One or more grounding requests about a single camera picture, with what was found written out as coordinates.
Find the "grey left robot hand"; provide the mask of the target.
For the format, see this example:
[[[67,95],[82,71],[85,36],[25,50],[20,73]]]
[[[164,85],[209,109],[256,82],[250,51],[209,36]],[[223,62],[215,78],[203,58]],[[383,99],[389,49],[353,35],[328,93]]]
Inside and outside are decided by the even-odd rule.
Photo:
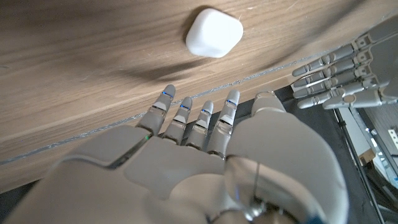
[[[397,16],[292,72],[305,109],[370,108],[397,103]]]

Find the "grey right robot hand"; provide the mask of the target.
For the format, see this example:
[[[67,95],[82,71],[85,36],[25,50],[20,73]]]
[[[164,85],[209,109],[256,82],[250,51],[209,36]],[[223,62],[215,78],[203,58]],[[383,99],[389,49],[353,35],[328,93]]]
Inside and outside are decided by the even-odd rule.
[[[270,90],[235,124],[229,92],[215,127],[205,102],[188,138],[185,98],[168,85],[135,125],[110,129],[64,155],[6,223],[346,223],[349,198],[329,144]]]

